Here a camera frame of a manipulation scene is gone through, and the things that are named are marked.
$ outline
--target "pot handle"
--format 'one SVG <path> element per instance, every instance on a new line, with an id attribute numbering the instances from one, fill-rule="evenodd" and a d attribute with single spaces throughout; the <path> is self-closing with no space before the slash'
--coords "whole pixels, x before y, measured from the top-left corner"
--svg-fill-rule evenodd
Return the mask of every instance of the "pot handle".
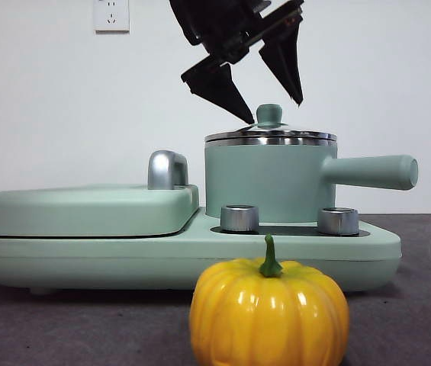
<path id="1" fill-rule="evenodd" d="M 419 168 L 409 155 L 328 159 L 323 177 L 338 185 L 358 185 L 407 191 L 417 184 Z"/>
<path id="2" fill-rule="evenodd" d="M 175 189 L 175 185 L 188 184 L 186 158 L 173 151 L 158 150 L 149 158 L 148 189 Z"/>

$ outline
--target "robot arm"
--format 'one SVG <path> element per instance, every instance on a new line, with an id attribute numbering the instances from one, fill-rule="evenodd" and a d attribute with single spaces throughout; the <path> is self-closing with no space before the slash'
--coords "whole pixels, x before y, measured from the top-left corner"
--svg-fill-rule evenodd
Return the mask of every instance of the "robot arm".
<path id="1" fill-rule="evenodd" d="M 248 124 L 252 113 L 233 84 L 229 64 L 239 62 L 259 40 L 263 61 L 287 93 L 303 101 L 298 74 L 297 38 L 304 0 L 291 0 L 262 17 L 263 0 L 170 0 L 191 45 L 202 43 L 209 56 L 182 74 L 191 93 L 229 111 Z"/>

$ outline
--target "white wall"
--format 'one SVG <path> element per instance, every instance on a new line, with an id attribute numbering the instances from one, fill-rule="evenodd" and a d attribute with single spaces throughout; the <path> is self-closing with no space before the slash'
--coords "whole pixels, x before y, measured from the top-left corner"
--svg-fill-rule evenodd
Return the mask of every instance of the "white wall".
<path id="1" fill-rule="evenodd" d="M 130 34 L 95 34 L 92 1 L 0 0 L 0 190 L 145 182 L 150 153 L 173 149 L 204 201 L 204 136 L 243 124 L 182 84 L 204 50 L 169 1 L 130 10 Z M 277 102 L 287 123 L 337 134 L 341 157 L 415 156 L 412 191 L 341 187 L 338 204 L 431 212 L 431 0 L 307 1 L 304 18 L 304 103 L 253 47 L 233 67 L 248 105 Z"/>

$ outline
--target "mint green cooking appliance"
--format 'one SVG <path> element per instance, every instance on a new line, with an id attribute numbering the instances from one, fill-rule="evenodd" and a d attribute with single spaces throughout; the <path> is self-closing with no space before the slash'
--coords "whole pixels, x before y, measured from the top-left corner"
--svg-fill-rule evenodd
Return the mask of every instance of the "mint green cooking appliance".
<path id="1" fill-rule="evenodd" d="M 0 192 L 0 284 L 192 289 L 215 262 L 263 255 L 266 233 L 279 259 L 317 267 L 345 291 L 390 281 L 400 238 L 334 207 L 335 184 L 407 190 L 415 159 L 338 159 L 334 135 L 291 129 L 275 104 L 257 114 L 207 137 L 206 209 L 186 159 L 165 150 L 151 155 L 144 185 Z"/>

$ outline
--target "appliance base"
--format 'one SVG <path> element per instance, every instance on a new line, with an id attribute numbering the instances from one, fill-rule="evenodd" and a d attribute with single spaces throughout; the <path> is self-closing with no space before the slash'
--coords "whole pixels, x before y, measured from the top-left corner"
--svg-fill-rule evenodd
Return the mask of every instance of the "appliance base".
<path id="1" fill-rule="evenodd" d="M 263 235 L 211 230 L 217 226 L 219 220 L 201 207 L 181 231 L 168 236 L 0 237 L 0 284 L 28 287 L 32 294 L 66 288 L 187 290 L 215 262 L 264 256 Z M 319 268 L 344 291 L 380 287 L 398 268 L 400 238 L 369 223 L 359 222 L 359 229 L 369 235 L 275 236 L 278 260 Z"/>

